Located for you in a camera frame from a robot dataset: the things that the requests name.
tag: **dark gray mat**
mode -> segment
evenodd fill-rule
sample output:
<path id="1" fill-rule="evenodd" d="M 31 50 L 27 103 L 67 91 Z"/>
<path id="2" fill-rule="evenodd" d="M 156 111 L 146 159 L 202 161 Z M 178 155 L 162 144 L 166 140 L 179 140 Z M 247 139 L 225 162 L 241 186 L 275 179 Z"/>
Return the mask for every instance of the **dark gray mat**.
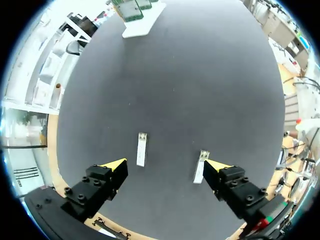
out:
<path id="1" fill-rule="evenodd" d="M 259 187 L 281 148 L 284 95 L 275 57 L 240 1 L 168 1 L 148 36 L 123 39 L 112 17 L 71 75 L 57 154 L 74 185 L 92 164 L 128 159 L 129 176 L 100 213 L 161 240 L 222 240 L 242 223 L 204 181 L 200 149 L 240 165 Z M 149 133 L 146 167 L 138 133 Z"/>

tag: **white shelving unit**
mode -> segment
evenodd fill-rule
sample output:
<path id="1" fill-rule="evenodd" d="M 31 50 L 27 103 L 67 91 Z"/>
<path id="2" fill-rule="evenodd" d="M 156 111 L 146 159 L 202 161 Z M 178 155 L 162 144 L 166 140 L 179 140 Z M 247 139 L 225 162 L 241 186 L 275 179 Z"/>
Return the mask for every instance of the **white shelving unit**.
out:
<path id="1" fill-rule="evenodd" d="M 68 30 L 61 32 L 59 27 L 63 23 L 67 23 L 78 34 L 73 37 Z M 59 44 L 65 34 L 71 36 L 69 36 L 67 43 L 76 41 L 81 36 L 88 42 L 91 40 L 91 37 L 68 17 L 62 17 L 60 20 L 51 19 L 46 24 L 39 22 L 33 29 L 21 51 L 17 53 L 16 61 L 11 67 L 7 88 L 1 104 L 3 107 L 46 114 L 57 115 L 59 113 L 63 94 L 59 96 L 58 104 L 54 104 L 54 108 L 52 108 L 51 104 L 56 85 L 61 82 L 60 79 L 63 82 L 67 82 L 66 78 L 69 78 L 76 64 L 75 61 L 67 61 L 68 58 L 73 58 L 72 55 L 64 52 L 62 56 L 58 56 L 53 52 L 53 48 Z M 48 58 L 53 56 L 55 59 L 59 58 L 59 64 L 48 83 L 48 77 L 47 81 L 42 81 L 41 73 Z"/>

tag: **cable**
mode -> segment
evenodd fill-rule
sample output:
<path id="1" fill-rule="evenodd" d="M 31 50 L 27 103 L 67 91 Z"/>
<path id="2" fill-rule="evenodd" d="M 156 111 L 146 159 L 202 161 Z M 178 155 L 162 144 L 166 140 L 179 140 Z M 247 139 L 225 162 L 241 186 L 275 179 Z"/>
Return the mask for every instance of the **cable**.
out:
<path id="1" fill-rule="evenodd" d="M 311 140 L 311 142 L 310 142 L 310 146 L 309 146 L 309 149 L 310 149 L 310 150 L 311 150 L 312 143 L 314 142 L 315 137 L 316 137 L 316 135 L 317 135 L 318 132 L 319 132 L 319 127 L 316 129 L 315 134 L 313 135 L 313 138 L 312 138 L 312 140 Z"/>
<path id="2" fill-rule="evenodd" d="M 297 147 L 300 147 L 300 146 L 303 146 L 303 145 L 306 145 L 306 144 L 303 143 L 303 144 L 299 144 L 299 145 L 297 145 L 297 146 L 292 146 L 292 147 L 285 147 L 285 146 L 282 145 L 282 147 L 283 147 L 284 149 L 294 149 L 294 148 L 297 148 Z"/>
<path id="3" fill-rule="evenodd" d="M 245 236 L 243 238 L 240 238 L 239 240 L 252 240 L 252 239 L 271 240 L 273 238 L 270 236 L 254 235 L 254 236 Z"/>
<path id="4" fill-rule="evenodd" d="M 295 78 L 295 77 L 291 77 L 291 78 L 283 81 L 282 84 L 285 84 L 286 82 L 288 82 L 288 81 L 290 81 L 290 80 L 292 80 L 292 79 L 294 79 L 294 78 Z M 320 84 L 319 84 L 317 81 L 315 81 L 315 80 L 313 80 L 313 79 L 311 79 L 311 78 L 309 78 L 309 77 L 307 77 L 307 76 L 299 76 L 299 77 L 297 77 L 297 78 L 308 79 L 309 81 L 315 83 L 316 86 L 317 86 L 317 88 L 320 90 Z"/>
<path id="5" fill-rule="evenodd" d="M 302 85 L 310 85 L 310 86 L 314 86 L 316 87 L 316 89 L 318 89 L 319 93 L 320 93 L 320 86 L 316 85 L 316 84 L 312 84 L 312 83 L 308 83 L 308 82 L 294 82 L 292 83 L 293 86 L 297 85 L 297 84 L 302 84 Z"/>

